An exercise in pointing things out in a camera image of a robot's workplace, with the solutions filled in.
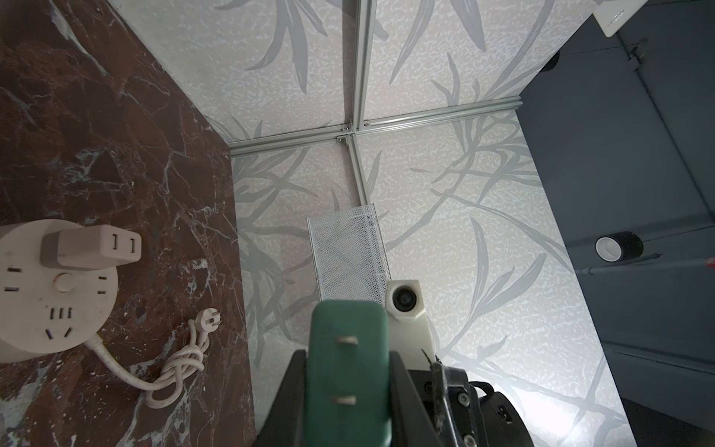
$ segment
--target mesh basket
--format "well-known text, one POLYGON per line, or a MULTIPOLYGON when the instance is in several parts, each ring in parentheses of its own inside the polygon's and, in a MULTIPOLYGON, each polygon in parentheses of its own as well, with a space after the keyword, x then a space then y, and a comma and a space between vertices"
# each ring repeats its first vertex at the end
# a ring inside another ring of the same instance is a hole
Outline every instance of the mesh basket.
POLYGON ((369 300, 385 305, 390 268, 375 206, 308 218, 321 300, 369 300))

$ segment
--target marble surface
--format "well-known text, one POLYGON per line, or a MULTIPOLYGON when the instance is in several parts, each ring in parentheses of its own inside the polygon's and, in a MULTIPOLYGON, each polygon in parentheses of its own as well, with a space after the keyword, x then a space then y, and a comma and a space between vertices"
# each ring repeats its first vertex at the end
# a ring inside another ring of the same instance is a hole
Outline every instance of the marble surface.
POLYGON ((293 351, 307 348, 320 299, 306 219, 360 203, 350 156, 337 142, 238 157, 233 177, 260 428, 293 351))
POLYGON ((506 394, 537 447, 634 447, 516 113, 357 142, 392 277, 420 280, 437 356, 506 394))
POLYGON ((143 378, 183 346, 198 310, 223 316, 206 371, 160 410, 83 346, 0 365, 0 445, 251 445, 226 145, 105 1, 12 0, 0 13, 0 225, 53 218, 142 235, 100 335, 143 378))

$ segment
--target power strip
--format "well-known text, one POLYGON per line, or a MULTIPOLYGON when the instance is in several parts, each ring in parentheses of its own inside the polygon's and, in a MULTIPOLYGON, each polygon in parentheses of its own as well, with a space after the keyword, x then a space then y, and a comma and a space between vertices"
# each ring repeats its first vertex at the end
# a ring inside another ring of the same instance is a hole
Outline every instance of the power strip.
POLYGON ((174 403, 184 389, 183 380, 204 370, 208 334, 218 329, 221 315, 208 308, 189 320, 189 343, 169 357, 155 381, 133 376, 112 357, 97 331, 117 299, 116 266, 141 256, 141 236, 111 225, 82 227, 47 219, 0 227, 0 363, 83 343, 118 378, 145 390, 150 408, 174 403), (154 391, 171 384, 170 397, 154 399, 154 391))

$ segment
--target metal rod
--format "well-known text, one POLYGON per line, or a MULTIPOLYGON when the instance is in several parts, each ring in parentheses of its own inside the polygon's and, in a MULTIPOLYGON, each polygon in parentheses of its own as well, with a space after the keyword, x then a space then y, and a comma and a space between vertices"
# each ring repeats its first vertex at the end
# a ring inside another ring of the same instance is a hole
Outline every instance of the metal rod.
POLYGON ((368 92, 370 53, 373 50, 376 0, 357 3, 357 48, 355 49, 355 77, 352 93, 352 131, 359 132, 365 119, 365 95, 368 92))
POLYGON ((365 122, 365 126, 360 133, 389 132, 429 124, 456 121, 457 119, 477 115, 517 110, 521 105, 520 97, 509 97, 443 107, 442 109, 425 110, 424 112, 414 112, 394 117, 370 119, 365 122))
POLYGON ((410 129, 413 127, 439 124, 457 119, 475 117, 482 114, 506 112, 516 110, 521 106, 521 98, 510 97, 494 99, 492 101, 463 104, 459 106, 443 107, 442 109, 425 110, 395 117, 371 119, 366 121, 362 130, 352 132, 347 124, 337 126, 319 127, 317 129, 301 130, 288 134, 272 135, 271 137, 254 138, 245 141, 231 142, 231 157, 254 155, 263 152, 273 152, 294 147, 308 146, 323 142, 335 141, 351 134, 373 134, 378 132, 391 132, 394 130, 410 129))
POLYGON ((318 127, 317 129, 272 135, 270 137, 230 142, 228 147, 231 149, 231 157, 238 157, 240 155, 259 154, 261 152, 290 149, 335 140, 335 138, 343 136, 349 130, 350 127, 347 124, 338 124, 335 126, 318 127))
POLYGON ((610 265, 608 267, 589 267, 582 268, 576 271, 577 275, 597 275, 599 273, 617 273, 617 272, 637 272, 639 270, 659 270, 664 268, 680 268, 680 267, 715 267, 715 257, 707 257, 701 259, 688 259, 671 262, 654 262, 652 264, 635 264, 635 265, 610 265))
POLYGON ((339 138, 338 141, 345 141, 347 152, 350 154, 350 164, 352 172, 355 174, 355 185, 357 186, 357 196, 360 199, 360 205, 370 203, 370 196, 367 187, 365 186, 365 175, 363 174, 363 164, 360 162, 360 152, 358 151, 358 143, 355 141, 355 135, 348 134, 345 138, 339 138))

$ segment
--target power cord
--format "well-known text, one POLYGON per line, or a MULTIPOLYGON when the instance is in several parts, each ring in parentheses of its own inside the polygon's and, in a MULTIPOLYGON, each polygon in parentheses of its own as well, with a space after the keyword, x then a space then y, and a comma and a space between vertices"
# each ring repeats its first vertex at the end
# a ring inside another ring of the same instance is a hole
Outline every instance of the power cord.
POLYGON ((196 371, 204 370, 204 353, 209 348, 209 333, 218 329, 221 323, 221 313, 208 308, 199 312, 196 320, 189 320, 191 338, 189 343, 174 353, 162 368, 161 376, 154 382, 146 382, 124 369, 117 360, 109 353, 103 344, 99 334, 94 334, 84 345, 93 350, 99 359, 113 372, 119 379, 129 385, 146 391, 146 403, 149 408, 163 408, 173 404, 181 395, 184 389, 184 380, 196 371), (196 324, 199 323, 199 340, 197 343, 196 324), (174 392, 165 399, 154 399, 155 391, 163 390, 167 386, 174 385, 174 392))

